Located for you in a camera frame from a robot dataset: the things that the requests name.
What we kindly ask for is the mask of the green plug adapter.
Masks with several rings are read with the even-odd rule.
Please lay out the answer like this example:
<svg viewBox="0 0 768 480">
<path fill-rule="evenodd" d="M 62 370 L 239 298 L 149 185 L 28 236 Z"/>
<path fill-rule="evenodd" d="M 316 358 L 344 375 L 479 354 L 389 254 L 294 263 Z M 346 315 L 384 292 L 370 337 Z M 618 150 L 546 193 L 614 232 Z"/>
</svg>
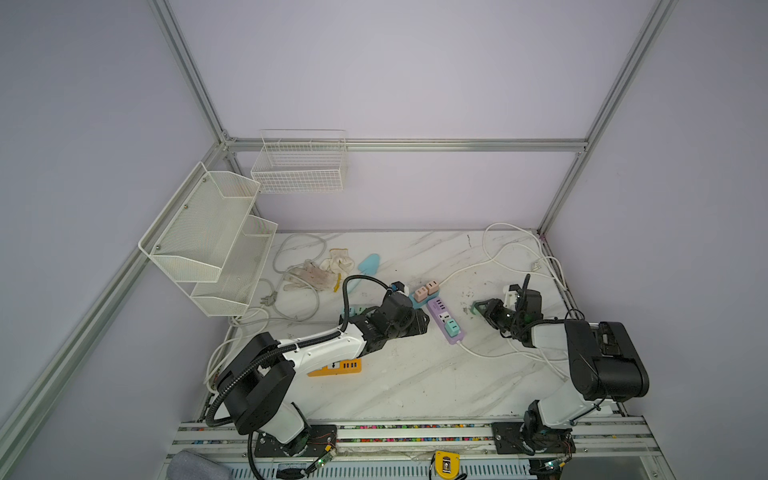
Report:
<svg viewBox="0 0 768 480">
<path fill-rule="evenodd" d="M 488 309 L 487 301 L 478 301 L 472 304 L 472 312 L 476 315 L 485 316 Z"/>
</svg>

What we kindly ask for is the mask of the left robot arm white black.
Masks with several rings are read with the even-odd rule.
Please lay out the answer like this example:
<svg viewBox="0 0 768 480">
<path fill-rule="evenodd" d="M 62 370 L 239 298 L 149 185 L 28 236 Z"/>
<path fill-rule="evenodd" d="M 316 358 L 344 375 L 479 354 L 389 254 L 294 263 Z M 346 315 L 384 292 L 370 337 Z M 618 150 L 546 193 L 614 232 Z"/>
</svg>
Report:
<svg viewBox="0 0 768 480">
<path fill-rule="evenodd" d="M 356 280 L 379 285 L 384 295 L 380 305 L 353 316 L 348 284 Z M 239 434 L 268 436 L 287 455 L 296 456 L 306 448 L 311 433 L 299 407 L 287 400 L 297 377 L 428 331 L 428 315 L 413 306 L 401 282 L 387 284 L 356 274 L 343 281 L 341 292 L 343 307 L 334 328 L 293 340 L 278 340 L 268 332 L 250 340 L 218 376 L 205 413 L 206 426 L 232 424 Z"/>
</svg>

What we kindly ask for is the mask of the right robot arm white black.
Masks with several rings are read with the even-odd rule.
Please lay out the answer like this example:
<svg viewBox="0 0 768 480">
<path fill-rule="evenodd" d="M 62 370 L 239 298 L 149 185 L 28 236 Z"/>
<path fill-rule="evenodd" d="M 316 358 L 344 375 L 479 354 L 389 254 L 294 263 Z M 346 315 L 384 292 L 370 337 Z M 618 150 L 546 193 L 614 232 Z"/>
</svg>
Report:
<svg viewBox="0 0 768 480">
<path fill-rule="evenodd" d="M 571 313 L 547 318 L 541 293 L 529 281 L 526 277 L 521 285 L 509 286 L 512 305 L 493 298 L 475 302 L 472 309 L 502 337 L 525 348 L 566 352 L 567 380 L 554 394 L 533 401 L 523 417 L 521 448 L 532 455 L 568 445 L 572 428 L 603 402 L 645 396 L 650 379 L 622 323 L 593 325 Z"/>
</svg>

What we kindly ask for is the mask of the teal plug adapter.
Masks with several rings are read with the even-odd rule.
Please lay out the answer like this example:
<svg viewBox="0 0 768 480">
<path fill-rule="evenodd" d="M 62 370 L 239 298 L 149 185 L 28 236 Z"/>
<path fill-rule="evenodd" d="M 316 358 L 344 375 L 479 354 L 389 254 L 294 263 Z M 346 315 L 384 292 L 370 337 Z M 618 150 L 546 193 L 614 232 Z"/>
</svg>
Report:
<svg viewBox="0 0 768 480">
<path fill-rule="evenodd" d="M 460 326 L 452 318 L 444 321 L 444 328 L 450 338 L 456 338 L 461 333 Z"/>
</svg>

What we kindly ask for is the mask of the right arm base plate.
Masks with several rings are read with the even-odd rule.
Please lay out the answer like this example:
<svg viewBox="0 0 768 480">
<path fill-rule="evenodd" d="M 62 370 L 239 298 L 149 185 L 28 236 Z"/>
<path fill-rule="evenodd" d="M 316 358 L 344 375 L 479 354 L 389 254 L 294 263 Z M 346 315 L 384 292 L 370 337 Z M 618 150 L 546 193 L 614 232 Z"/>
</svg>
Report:
<svg viewBox="0 0 768 480">
<path fill-rule="evenodd" d="M 570 429 L 527 427 L 523 422 L 494 422 L 492 437 L 498 454 L 572 454 L 575 451 Z"/>
</svg>

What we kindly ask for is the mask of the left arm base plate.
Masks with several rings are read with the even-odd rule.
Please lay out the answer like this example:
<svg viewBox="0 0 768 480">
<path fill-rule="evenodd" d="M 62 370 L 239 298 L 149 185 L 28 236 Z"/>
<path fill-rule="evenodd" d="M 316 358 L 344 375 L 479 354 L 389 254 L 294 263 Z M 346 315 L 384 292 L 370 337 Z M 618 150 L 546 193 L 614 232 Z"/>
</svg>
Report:
<svg viewBox="0 0 768 480">
<path fill-rule="evenodd" d="M 319 457 L 336 445 L 338 428 L 331 424 L 309 425 L 290 442 L 280 443 L 274 436 L 258 432 L 253 439 L 256 458 Z"/>
</svg>

